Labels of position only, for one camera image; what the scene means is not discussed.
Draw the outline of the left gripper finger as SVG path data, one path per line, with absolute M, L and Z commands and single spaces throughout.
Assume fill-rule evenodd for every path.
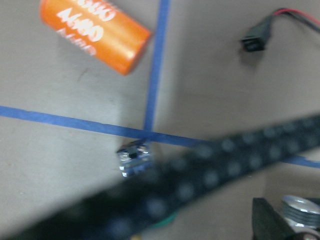
M 295 231 L 265 198 L 253 198 L 253 240 L 294 240 Z

